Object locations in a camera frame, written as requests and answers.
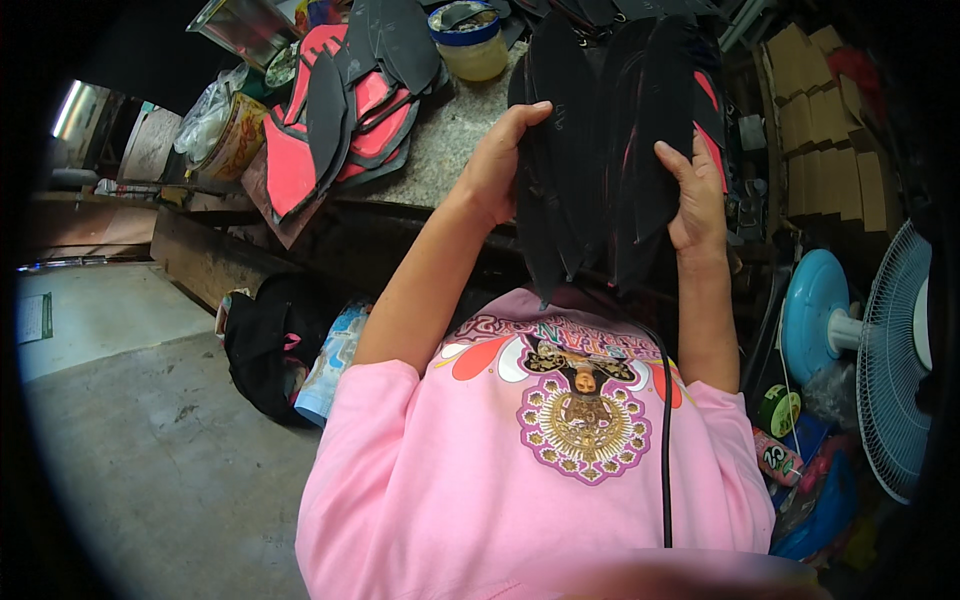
fluorescent light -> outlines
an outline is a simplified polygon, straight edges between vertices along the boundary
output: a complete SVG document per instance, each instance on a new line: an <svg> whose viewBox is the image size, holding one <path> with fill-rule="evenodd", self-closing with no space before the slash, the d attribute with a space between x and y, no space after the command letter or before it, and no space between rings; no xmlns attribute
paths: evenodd
<svg viewBox="0 0 960 600"><path fill-rule="evenodd" d="M60 109L60 116L57 117L57 125L55 125L51 131L54 137L60 137L60 134L63 133L63 126L66 125L66 118L73 110L73 103L77 100L77 94L80 93L81 85L83 84L74 80L73 85L70 86L70 93L66 95L66 100L63 101L63 108Z"/></svg>

granite countertop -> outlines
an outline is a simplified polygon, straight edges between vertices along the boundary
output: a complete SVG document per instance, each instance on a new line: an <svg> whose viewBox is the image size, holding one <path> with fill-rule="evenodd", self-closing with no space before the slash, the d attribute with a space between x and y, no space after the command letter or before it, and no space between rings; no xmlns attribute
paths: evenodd
<svg viewBox="0 0 960 600"><path fill-rule="evenodd" d="M507 68L487 82L464 82L451 75L454 97L432 110L421 105L403 168L367 185L334 192L334 200L439 206L477 142L507 109L507 84L526 52L527 44L515 43Z"/></svg>

white fan guard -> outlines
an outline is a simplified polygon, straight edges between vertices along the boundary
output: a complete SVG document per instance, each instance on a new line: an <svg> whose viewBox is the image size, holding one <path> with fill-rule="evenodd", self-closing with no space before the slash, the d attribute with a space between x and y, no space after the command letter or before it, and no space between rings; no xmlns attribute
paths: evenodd
<svg viewBox="0 0 960 600"><path fill-rule="evenodd" d="M913 338L914 304L929 271L930 245L908 220L880 263L856 360L863 447L880 485L903 504L920 475L930 428L915 402L928 371Z"/></svg>

electric fan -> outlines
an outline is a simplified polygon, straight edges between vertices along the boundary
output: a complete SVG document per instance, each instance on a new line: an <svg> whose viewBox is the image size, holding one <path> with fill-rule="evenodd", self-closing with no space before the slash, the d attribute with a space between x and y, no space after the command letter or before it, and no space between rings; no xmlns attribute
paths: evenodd
<svg viewBox="0 0 960 600"><path fill-rule="evenodd" d="M843 349L858 350L856 408L863 448L880 485L909 502L924 461L930 417L916 405L932 368L926 319L930 245L908 220L883 256L863 321L848 314L843 268L832 253L804 256L790 280L781 343L801 385Z"/></svg>

pink bottle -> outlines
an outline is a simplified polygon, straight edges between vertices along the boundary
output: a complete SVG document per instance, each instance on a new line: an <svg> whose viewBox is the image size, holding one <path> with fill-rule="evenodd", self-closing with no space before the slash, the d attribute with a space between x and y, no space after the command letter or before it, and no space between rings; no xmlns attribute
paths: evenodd
<svg viewBox="0 0 960 600"><path fill-rule="evenodd" d="M760 470L777 483L792 488L803 476L804 459L800 455L754 427L754 448Z"/></svg>

